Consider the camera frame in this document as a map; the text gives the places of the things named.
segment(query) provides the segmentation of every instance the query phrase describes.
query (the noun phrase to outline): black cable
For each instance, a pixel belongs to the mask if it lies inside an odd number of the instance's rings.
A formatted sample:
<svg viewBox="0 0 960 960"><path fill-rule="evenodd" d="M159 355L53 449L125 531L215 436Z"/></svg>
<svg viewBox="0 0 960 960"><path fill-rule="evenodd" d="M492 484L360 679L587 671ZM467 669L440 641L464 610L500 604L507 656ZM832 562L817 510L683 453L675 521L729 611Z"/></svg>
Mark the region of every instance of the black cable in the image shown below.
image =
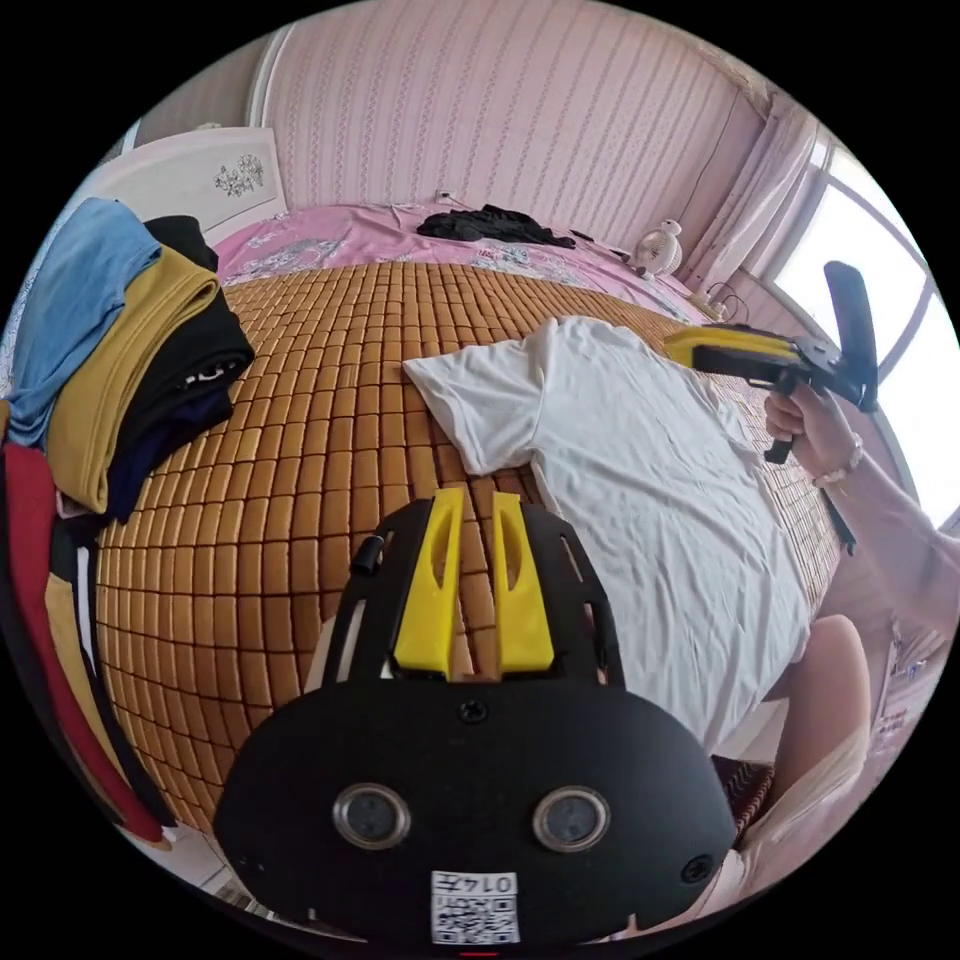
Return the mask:
<svg viewBox="0 0 960 960"><path fill-rule="evenodd" d="M676 218L678 222L683 219L683 215L689 209L690 204L693 202L693 198L697 194L697 187L700 186L700 181L703 179L703 175L707 172L707 167L710 166L713 158L717 155L717 150L720 149L720 141L723 139L723 135L727 132L727 127L730 125L730 118L733 116L733 108L740 102L741 96L742 93L738 89L737 95L733 98L733 103L730 104L730 110L727 112L727 119L723 121L723 127L720 129L720 135L717 137L717 142L713 145L713 150L710 152L710 156L707 157L707 162L703 165L703 169L700 171L700 175L697 177L696 183L694 183L693 189L690 191L690 196L687 199L686 205L680 212L680 216Z"/></svg>

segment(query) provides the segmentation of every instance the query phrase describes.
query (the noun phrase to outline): red cloth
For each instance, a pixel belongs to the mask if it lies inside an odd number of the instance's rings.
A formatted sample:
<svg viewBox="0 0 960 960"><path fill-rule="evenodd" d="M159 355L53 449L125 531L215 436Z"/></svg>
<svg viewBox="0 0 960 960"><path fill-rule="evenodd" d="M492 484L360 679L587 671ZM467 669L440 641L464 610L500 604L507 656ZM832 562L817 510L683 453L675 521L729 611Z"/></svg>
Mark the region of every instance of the red cloth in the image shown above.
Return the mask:
<svg viewBox="0 0 960 960"><path fill-rule="evenodd" d="M137 799L94 736L60 666L50 634L45 594L56 513L50 467L39 450L12 443L4 448L4 461L11 578L24 623L43 664L54 713L77 756L123 817L124 827L156 843L163 836L160 823Z"/></svg>

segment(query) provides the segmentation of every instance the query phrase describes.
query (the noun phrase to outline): small fan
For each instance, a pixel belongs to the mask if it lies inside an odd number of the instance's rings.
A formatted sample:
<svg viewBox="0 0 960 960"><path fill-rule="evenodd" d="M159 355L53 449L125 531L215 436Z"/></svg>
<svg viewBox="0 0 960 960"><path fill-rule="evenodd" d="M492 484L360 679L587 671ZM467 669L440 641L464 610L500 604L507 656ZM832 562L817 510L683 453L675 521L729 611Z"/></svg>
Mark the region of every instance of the small fan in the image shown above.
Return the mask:
<svg viewBox="0 0 960 960"><path fill-rule="evenodd" d="M664 220L637 244L636 264L641 277L670 274L680 266L683 259L680 241L677 240L680 230L676 220Z"/></svg>

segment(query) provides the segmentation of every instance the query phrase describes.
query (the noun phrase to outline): bracelet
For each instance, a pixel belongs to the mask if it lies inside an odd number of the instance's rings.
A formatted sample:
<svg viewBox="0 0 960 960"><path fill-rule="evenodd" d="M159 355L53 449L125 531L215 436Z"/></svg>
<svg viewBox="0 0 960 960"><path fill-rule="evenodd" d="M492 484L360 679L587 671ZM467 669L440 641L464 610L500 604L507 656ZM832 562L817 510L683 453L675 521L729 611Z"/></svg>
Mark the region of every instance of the bracelet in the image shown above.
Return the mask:
<svg viewBox="0 0 960 960"><path fill-rule="evenodd" d="M863 459L863 437L860 434L855 433L853 435L853 453L850 454L850 459L846 464L840 467L839 470L834 470L832 473L825 473L822 477L817 477L813 481L815 487L826 487L832 483L839 483L841 480L846 480L850 474L856 470L859 466L860 461Z"/></svg>

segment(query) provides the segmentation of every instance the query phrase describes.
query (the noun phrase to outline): white headboard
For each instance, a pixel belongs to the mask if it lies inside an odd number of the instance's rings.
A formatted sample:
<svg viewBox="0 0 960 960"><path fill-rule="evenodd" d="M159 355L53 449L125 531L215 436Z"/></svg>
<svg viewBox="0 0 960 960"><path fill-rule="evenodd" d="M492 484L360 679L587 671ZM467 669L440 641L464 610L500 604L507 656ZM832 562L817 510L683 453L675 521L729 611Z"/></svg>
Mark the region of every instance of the white headboard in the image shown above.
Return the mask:
<svg viewBox="0 0 960 960"><path fill-rule="evenodd" d="M194 130L144 144L98 167L74 197L117 199L141 220L189 214L210 246L287 212L273 130Z"/></svg>

